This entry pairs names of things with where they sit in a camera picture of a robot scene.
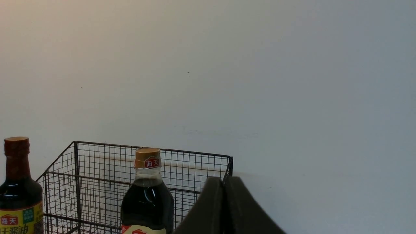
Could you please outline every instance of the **gold bottle cap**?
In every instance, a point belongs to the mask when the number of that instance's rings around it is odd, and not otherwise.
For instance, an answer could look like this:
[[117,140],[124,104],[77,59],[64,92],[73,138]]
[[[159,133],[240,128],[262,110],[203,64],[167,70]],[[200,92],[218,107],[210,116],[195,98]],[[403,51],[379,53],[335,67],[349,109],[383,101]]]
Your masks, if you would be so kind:
[[29,154],[29,138],[10,137],[4,139],[4,155],[23,157]]
[[136,150],[134,168],[150,169],[162,166],[160,149],[143,148]]

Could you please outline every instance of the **yellow label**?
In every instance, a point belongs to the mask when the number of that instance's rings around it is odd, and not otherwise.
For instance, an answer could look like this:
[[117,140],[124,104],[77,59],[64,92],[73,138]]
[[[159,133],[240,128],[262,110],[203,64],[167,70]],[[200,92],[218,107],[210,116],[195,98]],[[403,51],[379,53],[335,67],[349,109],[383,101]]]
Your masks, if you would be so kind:
[[25,209],[0,209],[0,234],[42,234],[42,203]]
[[145,226],[140,225],[122,225],[122,234],[166,234],[166,229],[153,230]]

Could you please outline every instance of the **red logo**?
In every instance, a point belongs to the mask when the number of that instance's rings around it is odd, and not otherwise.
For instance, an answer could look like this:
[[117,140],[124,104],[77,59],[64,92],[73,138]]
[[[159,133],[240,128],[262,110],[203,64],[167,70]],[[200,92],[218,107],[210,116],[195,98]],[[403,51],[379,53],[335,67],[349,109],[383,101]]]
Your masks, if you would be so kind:
[[137,229],[136,231],[133,231],[131,234],[146,234],[147,232],[144,232],[140,229]]
[[160,162],[158,158],[150,157],[146,161],[144,161],[144,167],[145,168],[153,168],[153,167],[159,167]]
[[0,223],[2,225],[17,225],[19,224],[19,219],[16,216],[7,214],[0,217]]

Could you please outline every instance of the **metal wire basket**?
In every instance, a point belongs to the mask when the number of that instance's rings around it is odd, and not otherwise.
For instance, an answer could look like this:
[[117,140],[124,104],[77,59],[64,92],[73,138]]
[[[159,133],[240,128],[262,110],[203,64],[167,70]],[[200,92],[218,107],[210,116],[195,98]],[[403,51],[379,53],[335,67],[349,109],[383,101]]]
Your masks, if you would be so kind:
[[[38,178],[46,234],[120,233],[120,206],[142,147],[72,142]],[[233,174],[233,158],[161,149],[163,180],[175,200],[174,226],[196,202],[208,177]]]

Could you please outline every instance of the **soy sauce bottle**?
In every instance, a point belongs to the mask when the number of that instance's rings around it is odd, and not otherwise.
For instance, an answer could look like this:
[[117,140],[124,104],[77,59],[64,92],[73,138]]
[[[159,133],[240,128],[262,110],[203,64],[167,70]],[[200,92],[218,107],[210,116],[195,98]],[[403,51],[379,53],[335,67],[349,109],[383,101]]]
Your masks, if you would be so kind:
[[4,140],[6,180],[0,186],[0,233],[42,234],[42,187],[30,177],[29,138]]
[[134,167],[136,178],[121,203],[121,233],[173,233],[174,202],[160,174],[160,150],[137,150]]

